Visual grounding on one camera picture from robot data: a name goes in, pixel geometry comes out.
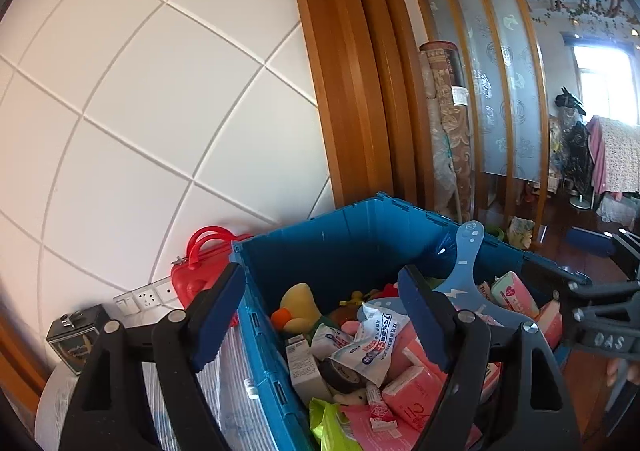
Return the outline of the white wall socket panel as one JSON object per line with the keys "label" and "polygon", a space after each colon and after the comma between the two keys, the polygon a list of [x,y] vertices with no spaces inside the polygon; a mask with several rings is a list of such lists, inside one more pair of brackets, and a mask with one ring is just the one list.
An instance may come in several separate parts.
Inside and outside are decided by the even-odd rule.
{"label": "white wall socket panel", "polygon": [[113,298],[119,311],[129,317],[139,315],[158,307],[171,307],[179,304],[177,293],[169,277],[154,281]]}

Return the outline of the colourful sanitary pad pack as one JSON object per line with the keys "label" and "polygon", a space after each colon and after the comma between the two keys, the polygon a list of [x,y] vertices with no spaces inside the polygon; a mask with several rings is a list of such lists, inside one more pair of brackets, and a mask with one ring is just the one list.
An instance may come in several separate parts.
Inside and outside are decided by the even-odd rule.
{"label": "colourful sanitary pad pack", "polygon": [[527,287],[513,271],[506,272],[497,278],[490,288],[491,296],[503,308],[511,310],[528,318],[536,319],[539,308]]}

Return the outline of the blue plastic storage crate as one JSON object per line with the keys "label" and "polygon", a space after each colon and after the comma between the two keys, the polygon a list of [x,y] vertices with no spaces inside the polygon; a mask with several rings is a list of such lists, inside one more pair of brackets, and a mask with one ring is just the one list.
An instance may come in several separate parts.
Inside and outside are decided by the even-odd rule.
{"label": "blue plastic storage crate", "polygon": [[315,450],[308,410],[286,376],[283,338],[269,316],[293,285],[306,283],[328,313],[347,294],[381,289],[457,224],[378,193],[296,225],[235,242],[230,256],[244,273],[238,307],[259,400],[279,450]]}

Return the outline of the black gift bag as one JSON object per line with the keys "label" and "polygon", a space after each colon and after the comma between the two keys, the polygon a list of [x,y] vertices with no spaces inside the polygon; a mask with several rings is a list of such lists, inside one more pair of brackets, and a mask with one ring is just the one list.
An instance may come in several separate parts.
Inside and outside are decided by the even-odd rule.
{"label": "black gift bag", "polygon": [[64,313],[51,323],[46,341],[70,372],[78,376],[104,325],[110,320],[102,305]]}

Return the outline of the yellow duck plush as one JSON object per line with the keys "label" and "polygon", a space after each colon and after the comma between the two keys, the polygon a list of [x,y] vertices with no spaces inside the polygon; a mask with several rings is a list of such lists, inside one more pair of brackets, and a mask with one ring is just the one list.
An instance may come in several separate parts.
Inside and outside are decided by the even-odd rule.
{"label": "yellow duck plush", "polygon": [[280,301],[280,308],[270,317],[277,332],[308,334],[321,318],[311,289],[306,283],[298,283],[288,289]]}

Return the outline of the pink white tissue pack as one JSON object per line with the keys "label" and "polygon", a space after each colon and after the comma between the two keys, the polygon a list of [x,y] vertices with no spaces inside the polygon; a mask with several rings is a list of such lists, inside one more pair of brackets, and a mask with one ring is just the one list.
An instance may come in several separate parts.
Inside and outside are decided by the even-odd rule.
{"label": "pink white tissue pack", "polygon": [[426,367],[413,365],[382,390],[386,405],[416,431],[430,419],[444,383]]}

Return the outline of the white wipes sachet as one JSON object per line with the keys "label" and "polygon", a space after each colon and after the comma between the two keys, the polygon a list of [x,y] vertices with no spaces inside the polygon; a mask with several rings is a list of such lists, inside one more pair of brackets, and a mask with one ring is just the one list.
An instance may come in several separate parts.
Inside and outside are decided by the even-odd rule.
{"label": "white wipes sachet", "polygon": [[364,303],[361,309],[364,320],[354,340],[335,350],[330,359],[380,387],[390,370],[397,338],[409,323],[409,317],[372,303]]}

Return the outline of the white blue medicine box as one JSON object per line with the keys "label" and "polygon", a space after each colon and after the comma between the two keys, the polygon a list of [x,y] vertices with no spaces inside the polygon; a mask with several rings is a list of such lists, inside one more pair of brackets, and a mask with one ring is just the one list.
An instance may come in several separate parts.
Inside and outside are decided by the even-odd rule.
{"label": "white blue medicine box", "polygon": [[286,360],[290,380],[297,396],[304,405],[314,398],[326,402],[333,400],[328,385],[320,374],[316,358],[303,335],[296,335],[286,342]]}

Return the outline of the small plush toy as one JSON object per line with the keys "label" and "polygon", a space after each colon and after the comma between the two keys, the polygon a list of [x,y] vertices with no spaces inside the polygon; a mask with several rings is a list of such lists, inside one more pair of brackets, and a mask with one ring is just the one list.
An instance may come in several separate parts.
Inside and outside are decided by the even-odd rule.
{"label": "small plush toy", "polygon": [[348,407],[356,407],[357,405],[366,405],[367,390],[359,388],[351,393],[336,393],[333,396],[333,401],[338,405],[347,405]]}

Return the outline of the black tape roll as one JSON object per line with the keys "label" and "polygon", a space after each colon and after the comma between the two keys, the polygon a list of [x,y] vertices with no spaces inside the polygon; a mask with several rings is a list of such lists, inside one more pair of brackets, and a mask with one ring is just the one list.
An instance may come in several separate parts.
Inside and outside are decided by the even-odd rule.
{"label": "black tape roll", "polygon": [[318,369],[322,379],[337,393],[353,393],[364,387],[364,379],[357,372],[330,358],[320,361]]}

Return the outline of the red plastic bear case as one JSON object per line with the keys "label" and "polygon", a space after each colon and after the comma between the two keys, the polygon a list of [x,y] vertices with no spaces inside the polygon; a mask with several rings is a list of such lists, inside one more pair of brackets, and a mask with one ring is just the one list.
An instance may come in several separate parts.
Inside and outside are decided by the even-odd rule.
{"label": "red plastic bear case", "polygon": [[186,243],[186,255],[171,264],[170,281],[184,309],[198,293],[211,289],[228,266],[232,244],[250,238],[221,226],[198,229]]}

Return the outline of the red white ointment box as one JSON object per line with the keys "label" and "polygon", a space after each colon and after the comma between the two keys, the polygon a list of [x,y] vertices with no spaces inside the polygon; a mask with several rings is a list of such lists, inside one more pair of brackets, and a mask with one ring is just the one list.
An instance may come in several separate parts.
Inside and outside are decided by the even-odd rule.
{"label": "red white ointment box", "polygon": [[369,421],[372,431],[391,431],[397,428],[397,421],[393,412],[383,399],[382,393],[375,383],[367,382],[367,404],[369,407]]}

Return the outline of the pink wet wipes pack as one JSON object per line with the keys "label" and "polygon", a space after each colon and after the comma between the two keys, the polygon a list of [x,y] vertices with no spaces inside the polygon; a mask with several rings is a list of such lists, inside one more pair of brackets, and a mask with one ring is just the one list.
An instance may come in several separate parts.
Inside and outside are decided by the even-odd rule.
{"label": "pink wet wipes pack", "polygon": [[350,433],[364,451],[412,450],[420,433],[402,419],[396,427],[375,431],[370,422],[369,408],[364,405],[341,405],[341,412],[348,419]]}

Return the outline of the green wet wipes pack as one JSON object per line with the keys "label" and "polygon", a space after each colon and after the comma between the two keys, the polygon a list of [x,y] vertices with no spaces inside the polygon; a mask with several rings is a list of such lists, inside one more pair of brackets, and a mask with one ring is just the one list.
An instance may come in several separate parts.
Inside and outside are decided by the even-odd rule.
{"label": "green wet wipes pack", "polygon": [[309,402],[309,429],[321,451],[361,451],[349,419],[337,403],[317,398]]}

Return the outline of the blue plastic hanger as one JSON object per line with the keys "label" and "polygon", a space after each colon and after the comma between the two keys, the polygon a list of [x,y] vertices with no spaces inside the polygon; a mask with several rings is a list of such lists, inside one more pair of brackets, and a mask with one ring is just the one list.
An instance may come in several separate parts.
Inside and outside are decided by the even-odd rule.
{"label": "blue plastic hanger", "polygon": [[495,284],[505,275],[523,278],[524,256],[502,242],[492,242],[483,224],[471,220],[456,224],[424,212],[385,220],[369,237],[370,258],[378,269],[396,278],[412,265],[424,278],[442,280],[435,291],[454,307],[469,310],[487,323],[515,329],[536,313],[522,299],[518,310],[501,304],[506,292],[485,296],[480,285]]}

